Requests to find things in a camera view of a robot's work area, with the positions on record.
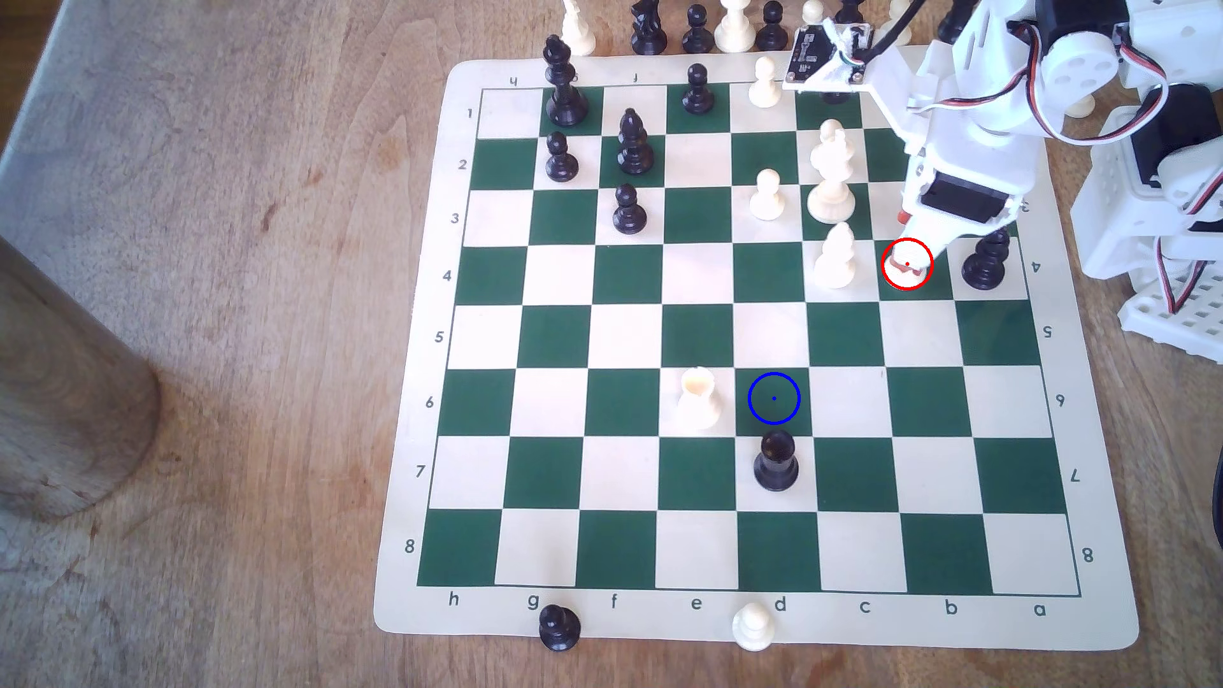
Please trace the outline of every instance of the captured chess piece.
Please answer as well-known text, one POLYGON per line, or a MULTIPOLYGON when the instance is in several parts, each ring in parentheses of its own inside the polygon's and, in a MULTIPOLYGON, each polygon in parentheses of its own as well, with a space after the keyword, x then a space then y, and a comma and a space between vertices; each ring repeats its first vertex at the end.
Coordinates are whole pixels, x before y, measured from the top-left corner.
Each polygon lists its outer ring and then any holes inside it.
POLYGON ((790 34, 781 26, 781 4, 777 0, 764 2, 764 26, 756 32, 756 49, 764 53, 768 50, 785 50, 790 43, 790 34))
POLYGON ((563 653, 582 637, 582 622, 572 610, 548 605, 539 610, 539 640, 553 653, 563 653))
POLYGON ((576 72, 569 64, 569 45, 559 35, 548 37, 543 46, 543 59, 548 62, 544 78, 553 86, 548 98, 548 119, 556 126, 576 126, 586 119, 591 106, 586 95, 572 84, 576 72))
POLYGON ((689 89, 680 99, 684 110, 692 115, 703 115, 713 109, 713 90, 709 89, 709 72, 701 62, 689 67, 689 89))
POLYGON ((577 176, 577 158, 569 152, 569 139, 564 133, 554 131, 548 134, 548 153, 550 156, 543 164, 548 178, 565 182, 577 176))
POLYGON ((713 34, 704 28, 708 21, 709 15, 704 11, 704 5, 689 7, 689 31, 680 42, 685 53, 702 54, 713 50, 713 34))

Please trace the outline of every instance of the wooden table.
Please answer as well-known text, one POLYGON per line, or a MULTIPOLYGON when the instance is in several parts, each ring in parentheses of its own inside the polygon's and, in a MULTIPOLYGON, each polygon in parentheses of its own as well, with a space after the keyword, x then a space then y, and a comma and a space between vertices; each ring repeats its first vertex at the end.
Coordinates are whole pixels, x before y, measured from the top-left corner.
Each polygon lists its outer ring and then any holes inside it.
MULTIPOLYGON (((597 54, 627 54, 629 1, 586 5, 597 54)), ((929 2, 915 42, 947 5, 929 2)), ((785 0, 791 28, 799 6, 785 0)), ((669 53, 685 7, 665 1, 669 53)), ((0 235, 150 359, 161 430, 98 507, 55 525, 0 516, 0 683, 1223 682, 1208 511, 1223 369, 1123 334, 1124 279, 1075 286, 1139 599, 1128 650, 592 640, 552 655, 530 638, 377 631, 445 75, 537 56, 560 20, 553 0, 66 2, 0 167, 0 235)), ((1088 123, 1123 98, 1106 94, 1088 123)), ((1051 150, 1065 209, 1087 153, 1051 150)))

